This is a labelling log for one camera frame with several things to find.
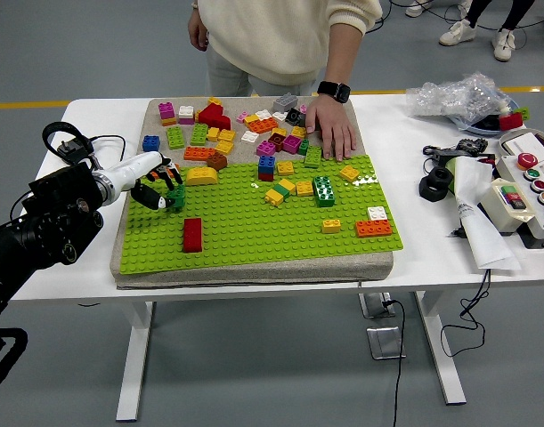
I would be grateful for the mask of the person's right hand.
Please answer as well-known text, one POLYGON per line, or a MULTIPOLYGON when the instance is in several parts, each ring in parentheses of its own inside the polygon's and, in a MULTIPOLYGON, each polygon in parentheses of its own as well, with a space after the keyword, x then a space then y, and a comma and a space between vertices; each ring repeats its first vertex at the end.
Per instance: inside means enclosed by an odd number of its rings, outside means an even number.
POLYGON ((199 13, 199 6, 194 4, 191 9, 191 16, 188 21, 188 34, 191 45, 201 51, 205 52, 208 48, 208 31, 199 13))

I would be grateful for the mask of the person's left hand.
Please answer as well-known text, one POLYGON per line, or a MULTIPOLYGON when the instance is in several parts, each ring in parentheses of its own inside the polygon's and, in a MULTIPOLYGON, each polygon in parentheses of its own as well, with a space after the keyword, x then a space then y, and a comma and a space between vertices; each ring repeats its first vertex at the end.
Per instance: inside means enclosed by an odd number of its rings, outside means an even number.
POLYGON ((323 155, 333 157, 337 162, 350 158, 356 149, 356 133, 345 106, 328 95, 320 94, 313 98, 307 108, 305 128, 308 133, 320 128, 323 155))

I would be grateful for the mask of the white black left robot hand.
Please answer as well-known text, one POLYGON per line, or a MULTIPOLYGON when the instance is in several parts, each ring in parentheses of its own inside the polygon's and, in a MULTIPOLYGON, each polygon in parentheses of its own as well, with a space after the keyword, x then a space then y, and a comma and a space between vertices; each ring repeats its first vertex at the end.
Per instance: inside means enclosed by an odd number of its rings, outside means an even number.
POLYGON ((135 201, 151 210, 173 206, 176 202, 174 197, 163 197, 141 183, 141 178, 151 173, 163 179, 170 191, 175 189, 173 180, 178 184, 183 183, 178 166, 169 157, 164 157, 158 151, 144 152, 94 174, 101 185, 102 203, 110 205, 122 192, 129 191, 135 201))

